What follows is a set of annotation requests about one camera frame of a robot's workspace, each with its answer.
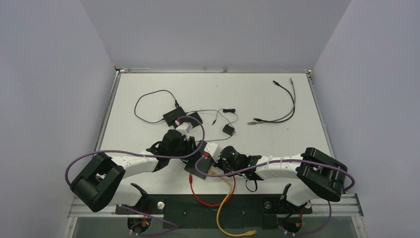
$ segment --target white tabletop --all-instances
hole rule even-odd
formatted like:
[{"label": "white tabletop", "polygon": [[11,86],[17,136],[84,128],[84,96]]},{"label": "white tabletop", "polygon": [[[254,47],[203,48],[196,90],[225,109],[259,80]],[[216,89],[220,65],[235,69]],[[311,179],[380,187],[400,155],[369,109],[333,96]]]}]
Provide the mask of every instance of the white tabletop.
[{"label": "white tabletop", "polygon": [[[247,125],[252,118],[277,119],[292,108],[290,96],[272,81],[276,80],[292,92],[292,78],[296,89],[296,112],[289,121],[280,124]],[[143,94],[167,89],[171,91],[184,111],[235,108],[239,116],[236,133],[228,140],[218,141],[220,146],[232,145],[246,155],[289,156],[300,154],[306,147],[315,147],[326,154],[328,144],[318,116],[312,92],[303,73],[123,73],[116,91],[112,110],[106,126],[101,149],[127,150],[140,153],[160,141],[170,129],[165,122],[148,124],[134,116],[134,106]],[[157,121],[162,115],[175,109],[172,96],[159,92],[144,97],[137,114],[149,121]],[[231,121],[235,116],[224,114]],[[200,114],[206,130],[206,140],[228,137],[222,132],[227,121],[218,117],[211,125],[215,112]],[[195,127],[190,134],[197,140],[201,129]],[[164,169],[155,173],[143,173],[125,179],[134,182],[149,194],[191,194],[185,164],[173,159]],[[259,181],[256,193],[281,193],[293,179],[272,178]],[[202,180],[194,177],[197,194],[226,194],[229,188],[219,178]],[[248,194],[243,178],[237,177],[235,193]]]}]

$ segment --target gray wall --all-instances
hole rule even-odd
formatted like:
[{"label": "gray wall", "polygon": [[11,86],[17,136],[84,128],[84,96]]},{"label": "gray wall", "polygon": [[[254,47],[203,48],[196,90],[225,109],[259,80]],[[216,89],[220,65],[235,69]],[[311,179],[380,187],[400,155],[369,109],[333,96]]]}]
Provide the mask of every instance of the gray wall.
[{"label": "gray wall", "polygon": [[353,0],[313,70],[370,237],[420,237],[418,0]]},{"label": "gray wall", "polygon": [[350,0],[81,0],[118,68],[311,69]]},{"label": "gray wall", "polygon": [[77,0],[1,1],[0,32],[0,236],[60,237],[115,71]]}]

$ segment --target screw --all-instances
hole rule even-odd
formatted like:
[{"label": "screw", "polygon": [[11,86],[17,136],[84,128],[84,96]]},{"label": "screw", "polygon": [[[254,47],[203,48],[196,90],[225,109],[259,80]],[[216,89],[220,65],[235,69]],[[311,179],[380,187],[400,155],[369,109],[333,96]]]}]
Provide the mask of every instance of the screw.
[{"label": "screw", "polygon": [[265,202],[265,203],[264,203],[264,207],[265,207],[266,209],[271,209],[271,203],[270,203],[269,201]]},{"label": "screw", "polygon": [[157,203],[157,208],[162,210],[165,207],[165,203],[164,202],[158,202]]}]

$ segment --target power adapter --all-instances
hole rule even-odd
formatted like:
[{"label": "power adapter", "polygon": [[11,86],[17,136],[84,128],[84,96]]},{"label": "power adapter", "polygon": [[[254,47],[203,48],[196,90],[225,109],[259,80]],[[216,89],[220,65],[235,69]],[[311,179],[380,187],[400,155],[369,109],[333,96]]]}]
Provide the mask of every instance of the power adapter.
[{"label": "power adapter", "polygon": [[223,128],[223,132],[228,134],[228,135],[233,135],[233,133],[235,133],[235,128],[233,128],[229,124],[226,124]]}]

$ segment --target wire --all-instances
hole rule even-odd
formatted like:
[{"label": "wire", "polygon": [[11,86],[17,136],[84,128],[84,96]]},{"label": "wire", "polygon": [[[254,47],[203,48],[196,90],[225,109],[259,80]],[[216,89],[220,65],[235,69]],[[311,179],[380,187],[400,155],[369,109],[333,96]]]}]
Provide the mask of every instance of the wire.
[{"label": "wire", "polygon": [[257,191],[257,189],[258,189],[258,184],[257,184],[257,181],[256,180],[254,180],[254,184],[255,184],[255,190],[254,191],[252,191],[252,190],[250,190],[249,188],[248,188],[248,179],[247,180],[245,180],[245,187],[248,189],[248,191],[249,192],[256,192]]},{"label": "wire", "polygon": [[[160,236],[160,235],[162,235],[162,234],[165,234],[165,233],[171,232],[171,231],[176,230],[176,229],[178,229],[178,228],[179,228],[179,225],[177,225],[177,224],[175,224],[175,223],[173,223],[173,222],[167,221],[167,220],[165,220],[165,219],[163,219],[163,218],[160,218],[160,217],[155,217],[155,216],[152,216],[152,215],[150,215],[150,214],[146,214],[146,213],[144,213],[144,212],[140,212],[140,211],[134,210],[134,209],[132,209],[131,207],[127,207],[127,206],[124,206],[124,205],[119,205],[119,207],[124,208],[124,209],[125,209],[125,210],[127,210],[127,211],[131,211],[131,212],[134,212],[134,213],[137,213],[137,214],[140,214],[140,215],[146,216],[146,217],[150,217],[150,218],[155,219],[155,220],[157,220],[157,221],[161,221],[161,222],[168,223],[168,224],[170,224],[170,225],[175,226],[174,228],[171,228],[171,229],[169,229],[169,230],[162,231],[162,232],[157,232],[157,233],[153,233],[153,234],[136,234],[136,235],[138,235],[138,236],[141,236],[141,237],[154,237],[154,236]],[[132,225],[132,226],[131,226],[131,228],[130,228],[130,234],[131,234],[131,233],[133,233],[133,232],[134,232],[134,229],[136,228],[136,226],[140,225],[141,223],[142,223],[142,222],[138,222],[138,223],[136,223],[136,224]]]},{"label": "wire", "polygon": [[201,149],[201,147],[203,146],[204,135],[205,135],[205,133],[204,133],[204,126],[203,126],[203,124],[201,124],[201,122],[200,122],[199,120],[197,120],[197,119],[196,119],[196,118],[194,118],[194,117],[190,117],[190,116],[182,116],[182,117],[179,117],[179,118],[178,118],[178,120],[179,120],[179,119],[182,119],[182,118],[190,118],[190,119],[195,120],[195,121],[198,123],[198,125],[201,127],[201,130],[203,131],[202,141],[198,144],[197,149],[196,149],[195,151],[193,151],[192,153],[190,153],[190,154],[188,154],[188,155],[184,155],[184,156],[164,156],[164,155],[144,155],[144,154],[138,154],[138,153],[133,153],[133,152],[129,152],[129,151],[123,151],[123,150],[98,150],[98,151],[94,151],[94,152],[89,152],[89,153],[87,153],[87,154],[84,154],[84,155],[82,155],[82,156],[80,156],[80,157],[76,158],[75,160],[73,160],[73,161],[72,161],[72,162],[71,162],[71,163],[67,166],[67,168],[66,168],[66,170],[65,170],[65,172],[64,172],[64,179],[65,179],[65,181],[66,181],[67,185],[71,186],[70,180],[68,179],[68,172],[69,172],[70,168],[71,168],[71,167],[72,167],[72,166],[73,166],[73,165],[74,165],[77,161],[79,161],[79,160],[81,160],[81,159],[83,159],[83,158],[86,158],[86,157],[88,157],[88,156],[90,156],[90,155],[97,154],[97,153],[121,153],[121,154],[127,154],[127,155],[132,155],[132,156],[139,156],[139,157],[164,158],[164,159],[186,159],[186,158],[188,158],[188,157],[190,157],[190,156],[194,155],[194,154],[195,154],[195,153],[197,153],[197,152]]},{"label": "wire", "polygon": [[236,120],[234,120],[232,123],[235,123],[238,119],[239,119],[239,116],[238,116],[238,114],[236,114],[236,113],[233,113],[233,114],[235,114],[235,116],[236,116]]},{"label": "wire", "polygon": [[215,123],[216,123],[216,121],[217,121],[217,116],[220,114],[223,118],[225,118],[226,119],[226,121],[233,127],[233,125],[232,125],[232,123],[234,123],[234,122],[236,122],[237,120],[238,120],[238,115],[236,114],[236,113],[233,113],[233,112],[231,112],[231,113],[233,113],[233,114],[235,114],[236,115],[236,120],[234,121],[234,122],[230,122],[230,120],[228,119],[228,118],[226,118],[225,116],[223,116],[223,114],[220,112],[220,110],[223,110],[224,108],[221,108],[221,109],[219,109],[219,110],[215,110],[215,109],[204,109],[204,110],[196,110],[196,111],[190,111],[190,112],[187,112],[186,114],[188,114],[188,113],[192,113],[192,112],[206,112],[206,111],[212,111],[212,112],[216,112],[216,119],[214,119],[214,121],[213,121],[213,123],[212,123],[212,125],[214,125]]},{"label": "wire", "polygon": [[225,233],[226,235],[230,236],[230,237],[243,237],[243,236],[251,236],[254,235],[255,233],[257,233],[257,231],[253,230],[253,231],[247,231],[245,233],[242,234],[231,234],[227,231],[225,231],[222,226],[220,226],[220,222],[219,222],[219,216],[220,216],[220,211],[222,210],[222,206],[225,204],[225,202],[227,201],[227,199],[229,198],[229,195],[231,193],[233,193],[233,187],[230,183],[228,183],[230,186],[230,193],[228,193],[225,198],[223,199],[222,203],[219,206],[219,209],[217,210],[217,215],[216,215],[216,223],[217,223],[217,227],[219,227],[220,231],[222,231],[223,233]]},{"label": "wire", "polygon": [[290,232],[288,232],[288,231],[286,231],[286,229],[284,229],[283,228],[283,226],[280,224],[280,227],[283,229],[283,230],[285,230],[286,232],[286,234],[290,234],[290,235],[294,235],[294,236],[305,236],[305,235],[310,235],[310,234],[313,234],[313,233],[316,233],[316,232],[319,232],[320,230],[322,230],[322,229],[324,229],[327,225],[328,225],[328,223],[330,222],[330,220],[331,220],[331,203],[329,202],[329,201],[327,201],[328,202],[328,207],[329,207],[329,213],[328,213],[328,218],[327,218],[327,220],[324,222],[324,224],[322,224],[322,226],[320,226],[320,227],[318,227],[318,228],[316,228],[315,230],[313,230],[313,231],[309,231],[309,232],[302,232],[302,233],[290,233]]},{"label": "wire", "polygon": [[143,98],[144,96],[147,96],[147,95],[153,94],[153,93],[158,93],[158,92],[168,92],[168,93],[170,93],[170,94],[172,95],[173,99],[175,100],[175,107],[176,107],[176,108],[178,108],[178,107],[179,107],[178,101],[176,100],[175,96],[174,96],[171,92],[169,92],[168,90],[166,90],[166,89],[161,89],[161,90],[157,90],[157,91],[154,91],[154,92],[151,92],[151,93],[146,93],[145,95],[141,96],[141,97],[137,100],[137,102],[136,102],[136,106],[134,106],[134,115],[135,115],[138,119],[140,119],[140,120],[142,120],[142,121],[145,121],[145,122],[147,122],[147,123],[150,123],[150,124],[159,123],[159,122],[161,122],[161,121],[163,121],[163,120],[164,120],[164,119],[162,118],[162,119],[160,119],[160,120],[158,120],[158,121],[154,121],[154,122],[153,122],[153,121],[148,121],[148,120],[145,120],[145,119],[143,119],[143,118],[139,117],[139,116],[136,114],[136,108],[137,108],[137,105],[139,104],[139,102],[140,102],[141,98]]},{"label": "wire", "polygon": [[[203,205],[208,206],[208,207],[218,207],[221,205],[221,203],[218,204],[208,204],[206,202],[203,202],[195,193],[194,193],[194,189],[193,189],[193,176],[190,174],[189,177],[189,181],[190,181],[190,188],[191,188],[191,192],[193,193],[194,197]],[[235,176],[233,176],[233,191],[235,191],[236,188],[236,179]],[[233,193],[231,193],[229,195],[229,197],[227,198],[226,202],[230,200],[230,198],[232,197]]]},{"label": "wire", "polygon": [[301,215],[300,215],[300,217],[299,217],[299,219],[298,219],[298,222],[299,222],[299,221],[302,221],[302,223],[303,223],[302,217],[303,217],[303,209],[301,209]]},{"label": "wire", "polygon": [[[213,112],[216,112],[216,119],[213,121],[213,125],[216,123],[216,120],[217,120],[217,115],[218,114],[220,114],[223,118],[225,118],[226,120],[227,120],[227,122],[228,122],[228,124],[230,124],[232,127],[233,127],[233,130],[234,130],[234,133],[236,133],[236,129],[235,129],[235,127],[232,125],[232,123],[234,123],[234,122],[236,122],[237,120],[238,120],[238,115],[236,114],[236,113],[233,113],[233,112],[231,112],[231,113],[233,113],[233,114],[235,114],[236,115],[236,120],[234,121],[234,122],[230,122],[229,121],[229,119],[228,118],[226,118],[225,116],[223,116],[222,115],[222,113],[220,112],[220,110],[223,110],[224,108],[221,108],[221,109],[219,109],[219,110],[214,110],[214,109],[204,109],[204,110],[197,110],[197,111],[190,111],[190,112],[187,112],[187,114],[188,113],[192,113],[192,112],[205,112],[205,111],[213,111]],[[229,139],[229,138],[231,138],[233,136],[233,134],[232,135],[230,135],[229,137],[227,137],[227,138],[225,138],[225,139],[217,139],[217,140],[206,140],[205,142],[213,142],[213,141],[222,141],[222,140],[227,140],[227,139]]]},{"label": "wire", "polygon": [[[245,171],[248,171],[248,170],[253,170],[253,169],[255,169],[255,168],[258,168],[258,167],[261,167],[261,166],[264,166],[264,165],[266,165],[267,164],[267,162],[264,162],[264,163],[261,163],[261,164],[258,164],[258,165],[254,165],[254,166],[249,166],[249,167],[246,167],[246,168],[244,168],[244,169],[241,169],[241,170],[237,170],[237,171],[233,171],[233,172],[230,172],[230,173],[227,173],[227,174],[222,174],[222,175],[211,175],[211,174],[206,174],[206,173],[204,173],[203,171],[201,171],[199,168],[198,168],[198,164],[202,161],[202,160],[204,160],[204,159],[207,159],[207,157],[201,157],[201,158],[199,158],[197,161],[196,161],[196,163],[195,163],[195,169],[196,169],[196,171],[197,172],[199,172],[199,173],[201,173],[202,175],[205,175],[205,176],[208,176],[208,177],[224,177],[224,176],[232,176],[232,175],[237,175],[237,174],[240,174],[240,173],[242,173],[242,172],[245,172]],[[345,174],[347,177],[349,177],[349,179],[352,181],[352,183],[347,187],[347,188],[345,188],[345,189],[343,189],[343,192],[346,192],[347,190],[349,190],[350,188],[352,188],[354,185],[355,185],[355,183],[356,183],[356,181],[355,181],[355,179],[354,179],[354,177],[353,176],[351,176],[351,174],[349,174],[348,172],[346,172],[346,171],[344,171],[344,170],[342,170],[342,169],[339,169],[339,168],[337,168],[337,167],[334,167],[334,166],[331,166],[331,165],[325,165],[325,164],[321,164],[321,163],[317,163],[317,162],[313,162],[313,161],[308,161],[308,160],[298,160],[298,159],[285,159],[285,160],[275,160],[275,161],[271,161],[270,162],[270,164],[272,164],[272,163],[285,163],[285,162],[296,162],[296,163],[304,163],[304,164],[309,164],[309,165],[315,165],[315,166],[319,166],[319,167],[323,167],[323,168],[326,168],[326,169],[330,169],[330,170],[334,170],[334,171],[337,171],[337,172],[340,172],[340,173],[343,173],[343,174]]]},{"label": "wire", "polygon": [[[150,213],[152,211],[152,205],[149,203],[149,208],[147,209],[147,214],[148,213]],[[143,219],[142,219],[142,221],[144,222],[144,223],[146,223],[147,225],[150,225],[149,224],[149,222],[148,221],[146,221],[146,216],[143,216]]]},{"label": "wire", "polygon": [[228,138],[225,138],[225,139],[218,139],[218,140],[206,140],[205,142],[212,142],[212,141],[227,140],[227,139],[229,139],[230,137],[232,137],[233,135],[234,135],[234,134],[230,135]]},{"label": "wire", "polygon": [[295,96],[295,98],[293,98],[292,94],[290,93],[289,90],[287,90],[285,87],[281,86],[278,82],[273,80],[273,83],[279,87],[281,87],[282,89],[286,90],[286,92],[290,95],[292,102],[293,102],[293,107],[292,110],[286,114],[285,116],[279,118],[279,119],[275,119],[275,120],[263,120],[260,118],[254,118],[255,121],[249,122],[248,125],[255,125],[255,124],[262,124],[262,123],[281,123],[281,122],[285,122],[288,121],[289,119],[291,119],[293,117],[293,115],[295,114],[295,109],[296,109],[296,91],[295,91],[295,85],[293,83],[292,78],[290,78],[290,83],[292,84],[292,88],[293,88],[293,95]]}]

